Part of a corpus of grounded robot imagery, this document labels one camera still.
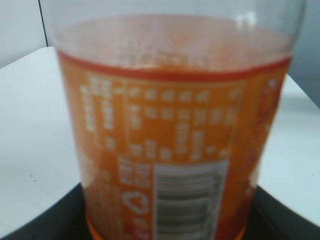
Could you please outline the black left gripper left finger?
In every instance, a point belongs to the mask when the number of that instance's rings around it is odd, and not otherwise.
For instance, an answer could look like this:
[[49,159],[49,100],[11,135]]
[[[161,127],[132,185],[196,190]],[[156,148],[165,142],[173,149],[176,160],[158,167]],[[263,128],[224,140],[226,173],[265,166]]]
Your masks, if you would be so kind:
[[91,238],[80,184],[44,213],[1,237],[2,240],[90,240]]

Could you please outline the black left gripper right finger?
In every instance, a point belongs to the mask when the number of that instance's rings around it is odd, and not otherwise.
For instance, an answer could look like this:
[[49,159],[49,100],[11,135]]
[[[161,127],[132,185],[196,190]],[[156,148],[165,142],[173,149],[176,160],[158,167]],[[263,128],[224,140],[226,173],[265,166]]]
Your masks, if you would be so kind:
[[320,227],[258,187],[246,227],[247,240],[318,240]]

